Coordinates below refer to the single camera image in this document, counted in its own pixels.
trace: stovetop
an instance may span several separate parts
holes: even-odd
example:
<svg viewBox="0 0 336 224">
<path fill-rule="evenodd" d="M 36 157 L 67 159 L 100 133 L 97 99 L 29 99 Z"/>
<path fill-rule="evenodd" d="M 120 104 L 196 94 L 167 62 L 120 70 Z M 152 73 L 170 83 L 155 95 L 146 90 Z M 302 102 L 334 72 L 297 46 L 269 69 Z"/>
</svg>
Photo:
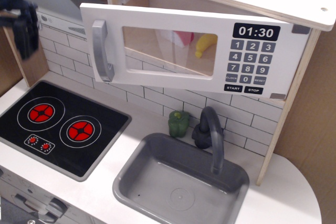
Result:
<svg viewBox="0 0 336 224">
<path fill-rule="evenodd" d="M 41 81 L 0 117 L 0 141 L 84 181 L 130 121 L 122 112 Z"/>
</svg>

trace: white brick backsplash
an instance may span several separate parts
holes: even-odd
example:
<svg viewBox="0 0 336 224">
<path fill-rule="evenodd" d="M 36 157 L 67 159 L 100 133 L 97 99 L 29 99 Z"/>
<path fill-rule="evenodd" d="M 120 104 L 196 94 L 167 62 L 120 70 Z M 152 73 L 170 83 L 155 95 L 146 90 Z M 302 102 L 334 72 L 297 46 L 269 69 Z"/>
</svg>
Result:
<svg viewBox="0 0 336 224">
<path fill-rule="evenodd" d="M 143 91 L 143 87 L 142 86 L 138 86 L 138 85 L 128 85 L 128 84 L 116 84 L 113 83 L 111 84 L 111 86 L 114 86 L 118 89 L 122 89 L 124 91 L 130 92 L 132 94 L 136 94 L 140 97 L 144 97 L 144 91 Z"/>
<path fill-rule="evenodd" d="M 61 69 L 61 66 L 59 64 L 53 63 L 49 60 L 47 60 L 47 63 L 48 63 L 48 67 L 49 67 L 50 71 L 62 75 L 62 69 Z"/>
<path fill-rule="evenodd" d="M 118 97 L 125 101 L 127 100 L 126 91 L 118 89 L 112 85 L 108 85 L 107 83 L 104 82 L 93 81 L 93 86 L 95 89 L 98 89 L 104 93 L 110 94 L 114 97 Z"/>
<path fill-rule="evenodd" d="M 275 128 L 277 127 L 277 123 L 266 118 L 262 118 L 261 116 L 255 115 L 252 121 L 252 127 L 260 129 L 262 131 L 266 131 L 270 134 L 273 134 Z"/>
<path fill-rule="evenodd" d="M 40 37 L 47 38 L 47 39 L 50 39 L 52 41 L 55 41 L 55 42 L 61 43 L 63 45 L 69 46 L 69 41 L 68 41 L 67 35 L 60 32 L 60 31 L 57 31 L 57 30 L 51 29 L 49 27 L 43 26 L 42 30 L 40 30 L 38 33 L 39 33 Z"/>
<path fill-rule="evenodd" d="M 50 71 L 165 117 L 169 117 L 173 110 L 189 112 L 190 127 L 199 124 L 205 106 L 212 106 L 224 128 L 225 141 L 260 155 L 266 154 L 282 113 L 283 102 L 241 95 L 95 82 L 86 40 L 49 27 L 40 32 L 40 40 Z M 147 63 L 144 59 L 146 57 L 127 57 L 128 67 L 170 72 L 159 62 Z"/>
<path fill-rule="evenodd" d="M 163 105 L 152 102 L 135 94 L 127 93 L 127 101 L 150 110 L 156 114 L 163 115 Z"/>
<path fill-rule="evenodd" d="M 52 40 L 46 39 L 46 38 L 43 38 L 43 37 L 40 37 L 39 39 L 40 39 L 42 47 L 44 49 L 47 49 L 47 50 L 52 51 L 52 52 L 56 52 L 55 44 Z"/>
<path fill-rule="evenodd" d="M 183 106 L 183 110 L 186 112 L 189 112 L 189 114 L 194 118 L 197 118 L 197 119 L 201 118 L 202 108 L 200 107 L 197 107 L 197 106 L 194 106 L 192 104 L 185 102 Z"/>
<path fill-rule="evenodd" d="M 262 156 L 265 156 L 268 146 L 265 144 L 261 144 L 256 141 L 253 141 L 251 139 L 247 139 L 245 149 L 258 153 Z"/>
<path fill-rule="evenodd" d="M 59 55 L 66 56 L 75 61 L 89 65 L 88 55 L 84 52 L 78 51 L 71 47 L 64 46 L 59 43 L 55 43 L 56 51 Z"/>
<path fill-rule="evenodd" d="M 75 72 L 65 67 L 61 67 L 61 68 L 62 68 L 62 73 L 65 77 L 78 81 L 84 85 L 87 85 L 93 88 L 93 80 L 91 77 L 85 76 L 82 73 Z"/>
<path fill-rule="evenodd" d="M 231 131 L 224 130 L 224 140 L 232 144 L 238 145 L 244 148 L 246 144 L 246 137 L 233 133 Z"/>
<path fill-rule="evenodd" d="M 161 93 L 158 93 L 156 91 L 153 91 L 151 89 L 148 89 L 148 88 L 144 88 L 145 90 L 145 98 L 150 100 L 150 101 L 153 101 L 153 102 L 156 102 L 156 103 L 159 103 L 159 104 L 162 104 L 168 108 L 171 108 L 173 110 L 183 110 L 183 102 L 178 100 L 178 99 L 175 99 L 175 98 L 172 98 L 172 97 L 169 97 L 167 95 L 164 95 L 164 94 L 161 94 Z"/>
<path fill-rule="evenodd" d="M 163 93 L 170 97 L 175 97 L 181 101 L 193 104 L 197 107 L 204 108 L 206 97 L 183 89 L 168 89 L 164 88 Z"/>
<path fill-rule="evenodd" d="M 68 35 L 68 39 L 69 39 L 69 45 L 72 48 L 75 48 L 79 51 L 85 52 L 86 54 L 89 54 L 89 45 L 88 42 L 86 40 Z"/>
<path fill-rule="evenodd" d="M 231 106 L 245 110 L 252 114 L 260 115 L 276 122 L 279 120 L 282 112 L 280 108 L 259 102 L 249 97 L 244 97 L 242 95 L 233 95 Z"/>
<path fill-rule="evenodd" d="M 251 125 L 252 123 L 253 114 L 248 113 L 246 111 L 237 109 L 235 107 L 229 106 L 227 104 L 212 99 L 207 99 L 206 105 L 212 106 L 217 112 L 217 114 L 222 115 L 226 118 L 230 118 L 232 120 L 248 125 Z"/>
<path fill-rule="evenodd" d="M 74 61 L 72 59 L 69 59 L 69 58 L 64 57 L 62 55 L 58 55 L 58 54 L 56 54 L 54 52 L 51 52 L 51 51 L 48 51 L 48 50 L 44 50 L 44 54 L 45 54 L 47 60 L 49 60 L 53 63 L 59 64 L 63 67 L 75 70 L 75 65 L 73 63 Z"/>
<path fill-rule="evenodd" d="M 272 140 L 272 134 L 230 119 L 227 120 L 225 129 L 267 145 L 269 145 Z"/>
<path fill-rule="evenodd" d="M 203 91 L 193 91 L 193 92 L 203 95 L 205 97 L 208 97 L 212 100 L 228 104 L 228 105 L 230 105 L 231 97 L 232 97 L 231 94 L 221 94 L 221 93 L 212 93 L 212 92 L 203 92 Z"/>
<path fill-rule="evenodd" d="M 91 78 L 94 78 L 94 73 L 93 73 L 93 67 L 90 67 L 86 64 L 74 61 L 75 64 L 75 70 L 76 72 L 80 72 L 82 74 L 85 74 L 86 76 L 89 76 Z"/>
</svg>

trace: toy banana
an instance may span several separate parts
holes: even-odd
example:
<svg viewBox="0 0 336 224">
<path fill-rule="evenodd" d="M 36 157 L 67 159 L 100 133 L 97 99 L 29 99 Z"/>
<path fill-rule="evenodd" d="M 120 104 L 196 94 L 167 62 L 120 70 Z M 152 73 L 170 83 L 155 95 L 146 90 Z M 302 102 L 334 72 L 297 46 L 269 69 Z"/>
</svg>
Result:
<svg viewBox="0 0 336 224">
<path fill-rule="evenodd" d="M 196 43 L 196 53 L 197 58 L 202 57 L 203 52 L 211 45 L 216 44 L 218 40 L 215 34 L 204 34 Z"/>
</svg>

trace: green pepper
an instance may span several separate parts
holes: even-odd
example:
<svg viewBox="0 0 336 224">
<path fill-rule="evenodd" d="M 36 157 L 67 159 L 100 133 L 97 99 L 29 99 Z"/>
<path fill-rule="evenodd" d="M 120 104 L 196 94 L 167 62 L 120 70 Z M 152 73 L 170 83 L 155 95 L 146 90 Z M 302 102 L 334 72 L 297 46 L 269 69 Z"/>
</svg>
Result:
<svg viewBox="0 0 336 224">
<path fill-rule="evenodd" d="M 184 137 L 189 126 L 189 113 L 173 111 L 169 114 L 168 120 L 169 135 L 172 137 Z"/>
</svg>

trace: toy sink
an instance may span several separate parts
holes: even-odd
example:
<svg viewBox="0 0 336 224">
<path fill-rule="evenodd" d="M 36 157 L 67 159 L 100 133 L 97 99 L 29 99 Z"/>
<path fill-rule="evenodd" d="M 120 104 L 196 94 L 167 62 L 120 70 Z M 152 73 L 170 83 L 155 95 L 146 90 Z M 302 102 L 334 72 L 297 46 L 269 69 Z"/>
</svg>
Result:
<svg viewBox="0 0 336 224">
<path fill-rule="evenodd" d="M 161 133 L 146 136 L 113 182 L 118 201 L 160 222 L 233 224 L 249 178 L 224 160 L 211 172 L 212 155 Z"/>
</svg>

